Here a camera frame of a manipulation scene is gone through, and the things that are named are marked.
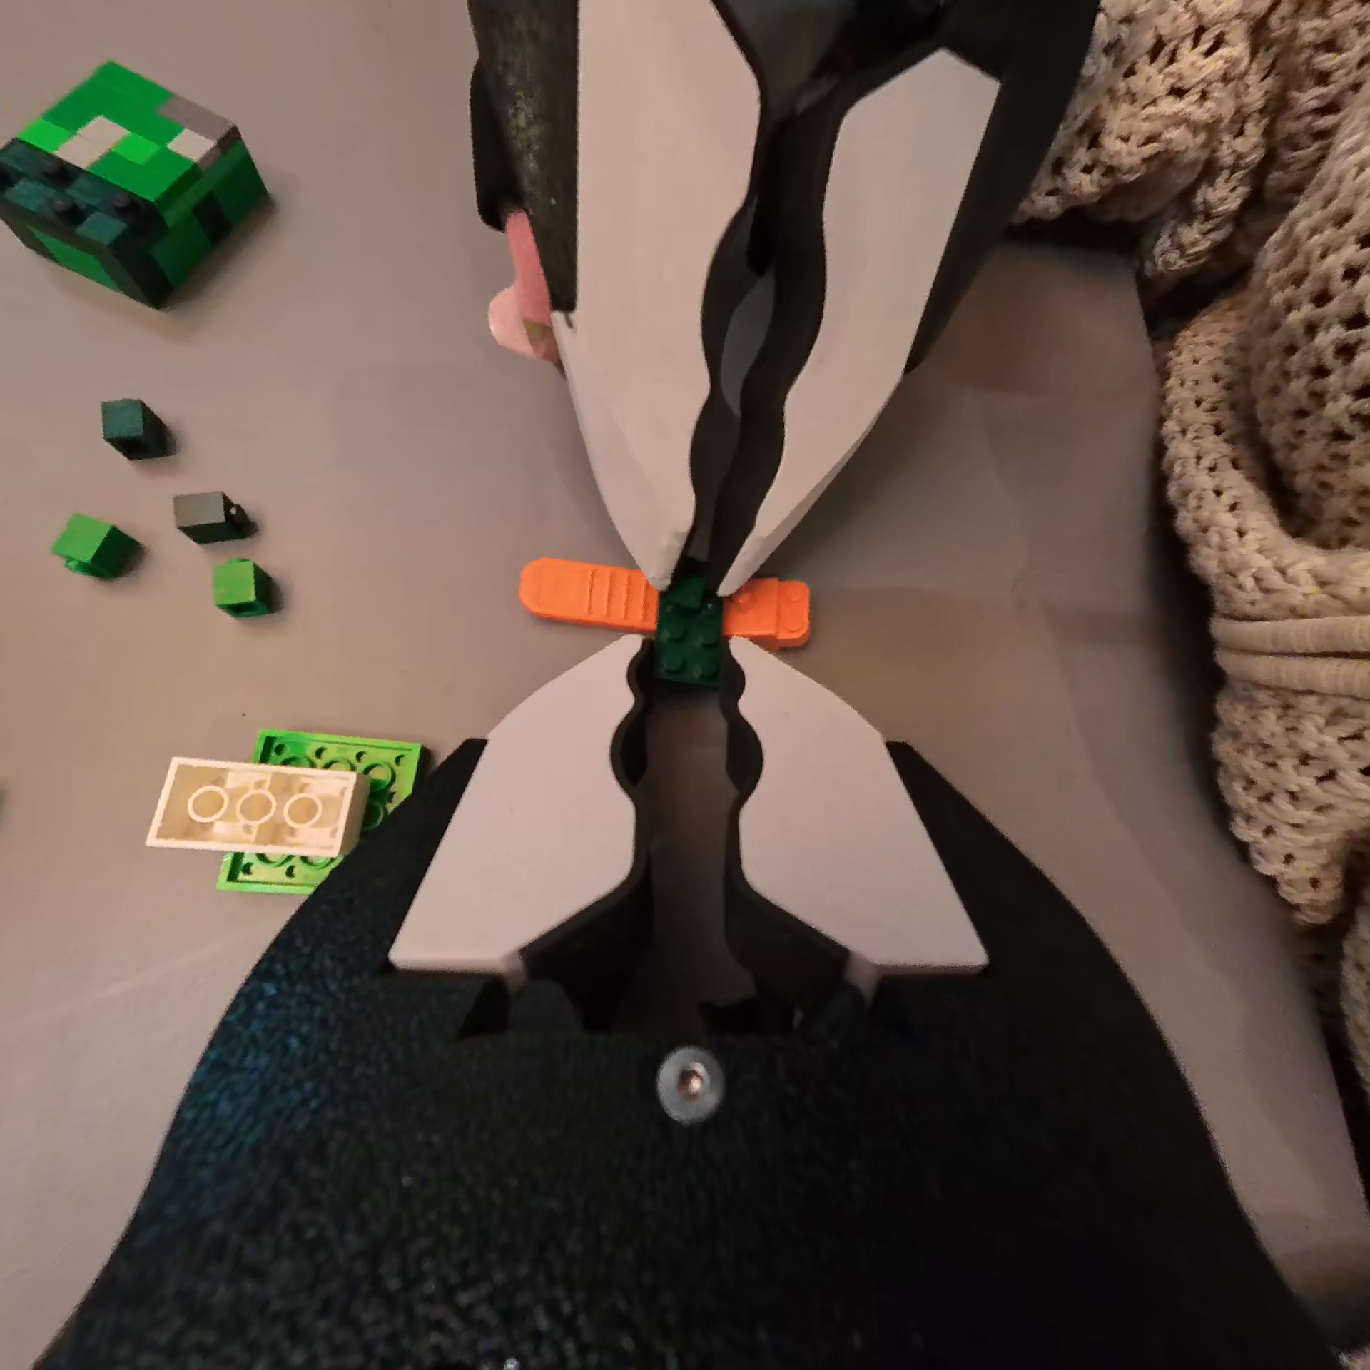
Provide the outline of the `dark green lego brick stack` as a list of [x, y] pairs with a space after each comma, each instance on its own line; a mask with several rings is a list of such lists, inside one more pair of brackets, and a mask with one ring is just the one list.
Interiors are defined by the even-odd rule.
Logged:
[[723, 602], [707, 590], [704, 574], [677, 575], [657, 603], [657, 681], [718, 689], [723, 646]]

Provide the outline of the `small bright green lego cube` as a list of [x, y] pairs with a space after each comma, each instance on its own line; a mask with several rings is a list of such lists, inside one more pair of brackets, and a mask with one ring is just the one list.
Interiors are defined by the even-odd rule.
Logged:
[[142, 553], [143, 546], [122, 529], [82, 512], [69, 514], [57, 537], [50, 543], [50, 554], [57, 557], [66, 571], [94, 581], [115, 581], [125, 575]]
[[230, 557], [211, 569], [213, 607], [232, 619], [264, 618], [278, 611], [278, 590], [270, 574], [248, 557]]

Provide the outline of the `orange brick separator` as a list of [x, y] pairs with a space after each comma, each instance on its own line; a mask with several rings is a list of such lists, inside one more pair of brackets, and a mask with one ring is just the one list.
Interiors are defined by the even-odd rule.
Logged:
[[[640, 571], [559, 557], [531, 558], [518, 575], [518, 602], [543, 619], [651, 635], [658, 590]], [[756, 577], [721, 602], [723, 635], [767, 649], [805, 646], [810, 590], [799, 581]]]

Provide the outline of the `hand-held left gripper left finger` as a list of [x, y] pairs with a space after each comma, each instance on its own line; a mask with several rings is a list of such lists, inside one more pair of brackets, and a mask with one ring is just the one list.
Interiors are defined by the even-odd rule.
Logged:
[[624, 882], [636, 807], [610, 746], [642, 647], [613, 638], [488, 732], [390, 943], [395, 968], [527, 979], [537, 942]]

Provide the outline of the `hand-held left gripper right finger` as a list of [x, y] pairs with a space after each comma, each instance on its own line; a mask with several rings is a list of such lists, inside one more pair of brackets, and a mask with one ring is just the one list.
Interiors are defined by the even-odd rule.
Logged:
[[976, 973], [988, 950], [882, 734], [776, 655], [727, 663], [727, 943], [758, 985]]

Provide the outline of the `green pixel lego cube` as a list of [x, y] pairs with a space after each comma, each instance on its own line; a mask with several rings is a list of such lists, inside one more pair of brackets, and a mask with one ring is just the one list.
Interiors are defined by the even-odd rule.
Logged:
[[115, 60], [2, 146], [2, 223], [151, 309], [270, 203], [240, 127]]

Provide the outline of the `green lego base, tan brick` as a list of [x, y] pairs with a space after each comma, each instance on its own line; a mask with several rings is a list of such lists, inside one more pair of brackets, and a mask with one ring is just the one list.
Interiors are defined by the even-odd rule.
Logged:
[[429, 759], [421, 742], [262, 728], [248, 759], [172, 758], [143, 844], [221, 855], [221, 893], [308, 894]]

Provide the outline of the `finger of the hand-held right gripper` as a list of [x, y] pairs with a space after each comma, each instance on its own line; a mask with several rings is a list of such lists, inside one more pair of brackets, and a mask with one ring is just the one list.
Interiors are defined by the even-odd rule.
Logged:
[[574, 297], [553, 335], [610, 521], [668, 581], [697, 514], [704, 296], [762, 94], [715, 3], [579, 3], [574, 56]]
[[782, 444], [718, 591], [790, 535], [895, 393], [930, 303], [1000, 83], [936, 52], [852, 105], [821, 198], [821, 314], [782, 395]]

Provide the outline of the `cream knit sweater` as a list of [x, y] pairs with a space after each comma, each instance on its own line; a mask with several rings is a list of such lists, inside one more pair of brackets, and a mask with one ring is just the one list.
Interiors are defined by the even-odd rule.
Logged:
[[1210, 602], [1228, 823], [1368, 1085], [1368, 99], [1173, 338], [1160, 469]]

